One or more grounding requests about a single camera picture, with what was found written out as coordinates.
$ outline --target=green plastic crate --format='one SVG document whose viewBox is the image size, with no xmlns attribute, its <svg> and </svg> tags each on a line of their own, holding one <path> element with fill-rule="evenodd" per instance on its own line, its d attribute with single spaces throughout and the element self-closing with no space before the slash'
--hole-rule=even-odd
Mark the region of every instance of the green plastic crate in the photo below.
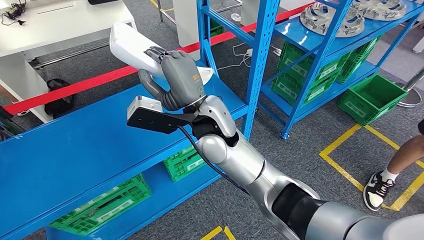
<svg viewBox="0 0 424 240">
<path fill-rule="evenodd" d="M 407 94 L 390 80 L 374 74 L 349 88 L 338 106 L 365 126 L 393 109 Z"/>
<path fill-rule="evenodd" d="M 189 146 L 165 159 L 163 164 L 172 181 L 178 182 L 205 165 L 205 161 L 203 161 L 193 146 Z"/>
<path fill-rule="evenodd" d="M 341 71 L 338 73 L 337 78 L 335 79 L 336 82 L 340 84 L 344 84 L 348 78 L 358 70 L 358 68 L 365 62 L 366 60 L 363 59 L 362 61 L 359 61 L 357 63 L 354 63 L 352 61 L 346 61 L 346 63 L 343 65 Z"/>
<path fill-rule="evenodd" d="M 346 80 L 362 65 L 362 63 L 367 60 L 368 56 L 382 36 L 383 35 L 365 43 L 351 52 L 335 81 L 340 84 L 344 84 Z"/>
<path fill-rule="evenodd" d="M 332 76 L 322 80 L 319 84 L 311 86 L 305 100 L 303 101 L 303 105 L 325 93 L 336 80 L 336 76 L 337 74 L 333 74 Z M 303 85 L 299 84 L 294 77 L 285 72 L 274 80 L 271 89 L 293 106 L 296 103 L 296 99 L 298 99 L 302 86 Z"/>
<path fill-rule="evenodd" d="M 138 174 L 56 219 L 49 226 L 68 233 L 87 236 L 150 196 L 152 191 L 142 174 Z"/>
<path fill-rule="evenodd" d="M 373 51 L 374 47 L 377 45 L 377 42 L 382 38 L 382 36 L 383 35 L 376 37 L 373 40 L 365 43 L 364 45 L 352 51 L 347 60 L 355 64 L 366 60 L 370 53 Z"/>
<path fill-rule="evenodd" d="M 277 65 L 277 72 L 282 70 L 284 67 L 292 64 L 304 54 L 304 51 L 285 41 L 281 48 L 281 55 Z M 322 67 L 317 77 L 313 81 L 312 86 L 320 84 L 323 79 L 327 79 L 333 74 L 337 75 L 342 69 L 342 66 L 345 61 L 349 58 L 349 55 L 350 53 Z M 291 77 L 297 79 L 298 83 L 302 85 L 306 80 L 309 69 L 311 69 L 313 62 L 314 57 L 308 56 L 304 60 L 300 61 L 298 64 L 294 65 L 292 68 L 288 69 L 286 73 L 288 73 Z"/>
<path fill-rule="evenodd" d="M 210 36 L 216 36 L 224 33 L 224 27 L 214 20 L 210 20 Z"/>
</svg>

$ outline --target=yellow floor marking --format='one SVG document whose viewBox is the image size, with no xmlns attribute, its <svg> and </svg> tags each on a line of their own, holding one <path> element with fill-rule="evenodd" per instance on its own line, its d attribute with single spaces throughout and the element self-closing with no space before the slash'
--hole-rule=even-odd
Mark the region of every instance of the yellow floor marking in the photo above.
<svg viewBox="0 0 424 240">
<path fill-rule="evenodd" d="M 224 233 L 229 240 L 236 240 L 236 238 L 233 236 L 233 234 L 231 233 L 230 229 L 227 226 L 224 227 Z"/>
<path fill-rule="evenodd" d="M 151 2 L 151 4 L 153 4 L 157 9 L 159 8 L 158 4 L 155 2 L 155 0 L 149 0 Z M 169 12 L 174 10 L 174 8 L 170 8 L 170 9 L 164 9 L 165 12 Z"/>
<path fill-rule="evenodd" d="M 331 157 L 324 155 L 322 152 L 319 154 L 328 164 L 335 168 L 341 175 L 343 175 L 349 182 L 351 182 L 359 191 L 362 192 L 364 186 L 360 184 L 352 175 L 350 175 L 346 170 L 344 170 L 339 164 L 337 164 Z"/>
<path fill-rule="evenodd" d="M 355 124 L 351 129 L 347 130 L 343 135 L 337 138 L 332 144 L 330 144 L 327 148 L 322 150 L 321 154 L 329 155 L 334 149 L 336 149 L 340 144 L 346 141 L 350 136 L 352 136 L 356 131 L 361 128 L 361 125 Z"/>
<path fill-rule="evenodd" d="M 411 199 L 411 197 L 421 188 L 424 184 L 424 172 L 422 172 L 409 187 L 394 201 L 390 209 L 400 211 L 401 208 Z"/>
<path fill-rule="evenodd" d="M 365 126 L 365 128 L 377 137 L 379 137 L 381 140 L 385 141 L 388 145 L 392 146 L 394 149 L 399 150 L 401 148 L 399 145 L 397 145 L 392 140 L 388 139 L 386 136 L 384 136 L 374 128 L 370 127 L 369 125 Z"/>
<path fill-rule="evenodd" d="M 418 166 L 424 169 L 424 162 L 422 162 L 421 160 L 416 161 L 416 164 L 418 164 Z"/>
<path fill-rule="evenodd" d="M 221 226 L 217 226 L 217 227 L 215 227 L 214 230 L 212 230 L 211 232 L 209 232 L 208 234 L 206 234 L 200 240 L 210 240 L 213 237 L 215 237 L 217 234 L 219 234 L 220 232 L 222 232 L 222 230 L 223 230 L 223 228 Z"/>
<path fill-rule="evenodd" d="M 388 139 L 386 136 L 375 130 L 370 126 L 365 126 L 365 128 L 379 137 L 381 140 L 392 146 L 394 149 L 399 150 L 399 145 L 394 143 L 392 140 Z M 331 143 L 327 148 L 322 150 L 319 153 L 322 159 L 324 159 L 328 164 L 330 164 L 333 168 L 335 168 L 341 175 L 343 175 L 349 182 L 351 182 L 356 188 L 358 188 L 361 192 L 364 189 L 364 186 L 360 184 L 352 175 L 350 175 L 346 170 L 344 170 L 340 165 L 338 165 L 329 154 L 334 151 L 338 146 L 340 146 L 344 141 L 346 141 L 349 137 L 351 137 L 356 131 L 361 129 L 359 124 L 354 125 L 352 128 L 347 130 L 343 135 L 337 138 L 333 143 Z M 424 162 L 421 160 L 416 161 L 420 167 L 424 168 Z M 401 208 L 411 199 L 411 197 L 420 189 L 420 187 L 424 184 L 424 172 L 422 172 L 409 187 L 394 201 L 391 206 L 387 206 L 385 204 L 382 205 L 383 208 L 390 209 L 393 211 L 400 211 Z"/>
</svg>

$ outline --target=red barrier tape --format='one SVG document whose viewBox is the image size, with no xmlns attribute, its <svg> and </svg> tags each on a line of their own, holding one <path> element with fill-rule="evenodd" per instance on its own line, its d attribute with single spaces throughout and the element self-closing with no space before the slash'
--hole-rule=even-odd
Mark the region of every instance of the red barrier tape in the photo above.
<svg viewBox="0 0 424 240">
<path fill-rule="evenodd" d="M 288 19 L 289 17 L 299 14 L 301 13 L 307 6 L 309 6 L 310 4 L 306 4 L 304 6 L 295 8 L 293 10 L 290 11 L 286 11 L 286 12 L 282 12 L 280 14 L 277 15 L 276 17 L 276 22 L 282 21 L 284 19 Z M 241 27 L 241 29 L 243 31 L 245 31 L 246 33 L 251 32 L 253 30 L 256 29 L 256 23 L 252 23 L 246 26 Z M 224 32 L 222 34 L 213 36 L 210 38 L 210 44 L 216 45 L 219 43 L 222 43 L 224 41 L 230 40 L 235 38 L 236 36 L 234 34 L 232 34 L 231 32 L 227 31 Z M 191 53 L 194 51 L 199 50 L 199 43 L 193 43 L 190 45 L 187 45 L 185 47 L 181 47 L 178 48 L 178 50 L 182 50 L 186 53 Z M 26 100 L 11 104 L 11 105 L 7 105 L 4 106 L 3 108 L 9 112 L 11 115 L 15 115 L 21 112 L 24 112 L 28 109 L 32 109 L 35 108 L 37 106 L 40 105 L 44 105 L 50 102 L 53 102 L 55 100 L 58 99 L 62 99 L 65 98 L 67 96 L 73 95 L 73 94 L 77 94 L 79 92 L 115 81 L 117 79 L 123 78 L 125 76 L 131 75 L 137 73 L 137 69 L 133 68 L 132 66 L 125 66 L 122 67 L 120 69 L 116 69 L 92 78 L 88 78 L 86 80 L 82 80 L 79 81 L 77 83 L 74 83 L 72 85 L 51 91 L 51 92 L 47 92 L 45 94 L 42 95 L 38 95 L 38 96 L 34 96 L 31 98 L 28 98 Z"/>
</svg>

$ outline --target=shelf board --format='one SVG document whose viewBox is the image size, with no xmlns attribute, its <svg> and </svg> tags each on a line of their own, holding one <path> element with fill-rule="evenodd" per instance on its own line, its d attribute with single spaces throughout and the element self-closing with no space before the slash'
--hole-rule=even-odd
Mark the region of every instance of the shelf board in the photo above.
<svg viewBox="0 0 424 240">
<path fill-rule="evenodd" d="M 352 87 L 356 83 L 365 79 L 367 76 L 375 73 L 378 70 L 376 66 L 372 63 L 365 61 L 359 68 L 353 73 L 349 79 L 346 80 L 344 84 L 340 84 L 338 82 L 333 83 L 328 91 L 318 96 L 305 106 L 302 106 L 298 112 L 296 113 L 295 122 L 301 120 L 311 112 L 315 111 L 322 105 L 328 103 L 341 93 L 345 92 L 348 88 Z M 283 111 L 287 116 L 290 116 L 293 110 L 293 106 L 291 106 L 284 98 L 276 94 L 272 89 L 272 82 L 262 85 L 260 91 L 274 103 L 281 111 Z"/>
<path fill-rule="evenodd" d="M 339 0 L 316 0 L 319 3 L 325 4 L 327 6 L 330 6 L 332 8 L 337 8 L 339 5 Z"/>
<path fill-rule="evenodd" d="M 331 44 L 328 56 L 324 59 L 323 64 L 330 63 L 346 53 L 357 49 L 363 44 L 368 43 L 388 30 L 424 11 L 424 4 L 421 5 L 407 0 L 403 2 L 406 4 L 406 14 L 401 19 L 394 21 L 365 19 L 365 28 L 360 34 L 346 38 L 337 37 Z M 310 31 L 304 27 L 299 17 L 276 24 L 274 29 L 278 36 L 305 52 L 312 51 L 320 45 L 324 39 L 323 35 Z"/>
<path fill-rule="evenodd" d="M 164 79 L 157 81 L 168 89 Z M 234 119 L 247 105 L 217 76 L 204 86 L 221 96 Z M 19 239 L 190 145 L 170 135 L 128 127 L 137 85 L 0 142 L 0 239 Z"/>
<path fill-rule="evenodd" d="M 164 165 L 159 163 L 143 172 L 152 196 L 131 210 L 106 223 L 86 237 L 47 227 L 49 239 L 126 239 L 153 222 L 220 176 L 204 165 L 178 182 L 172 182 Z"/>
</svg>

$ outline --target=black cord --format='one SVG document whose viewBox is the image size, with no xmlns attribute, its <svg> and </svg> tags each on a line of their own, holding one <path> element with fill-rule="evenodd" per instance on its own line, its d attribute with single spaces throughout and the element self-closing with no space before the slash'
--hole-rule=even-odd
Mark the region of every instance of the black cord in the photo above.
<svg viewBox="0 0 424 240">
<path fill-rule="evenodd" d="M 19 0 L 19 3 L 12 3 L 10 5 L 10 9 L 13 11 L 12 12 L 6 11 L 1 14 L 1 24 L 5 26 L 10 26 L 12 24 L 19 23 L 19 25 L 22 26 L 22 24 L 24 24 L 25 21 L 19 20 L 18 17 L 27 11 L 27 0 L 25 0 L 24 3 L 22 3 L 21 0 Z M 10 20 L 16 20 L 16 21 L 11 23 L 4 23 L 5 21 L 4 17 Z"/>
<path fill-rule="evenodd" d="M 228 177 L 226 174 L 224 174 L 222 171 L 220 171 L 217 167 L 215 167 L 206 157 L 205 155 L 203 155 L 202 151 L 200 151 L 200 149 L 198 148 L 198 146 L 196 145 L 195 141 L 193 140 L 193 138 L 190 136 L 190 134 L 184 129 L 184 127 L 182 126 L 177 126 L 181 132 L 188 138 L 188 140 L 190 141 L 191 145 L 193 145 L 194 149 L 196 149 L 197 153 L 200 155 L 200 157 L 204 160 L 204 162 L 211 168 L 213 169 L 215 172 L 217 172 L 219 175 L 221 175 L 223 178 L 225 178 L 226 180 L 228 180 L 230 183 L 232 183 L 234 186 L 236 186 L 238 189 L 240 189 L 241 191 L 243 191 L 245 194 L 250 195 L 248 193 L 248 191 L 246 191 L 246 189 L 244 189 L 243 187 L 241 187 L 240 185 L 238 185 L 235 181 L 233 181 L 230 177 Z"/>
</svg>

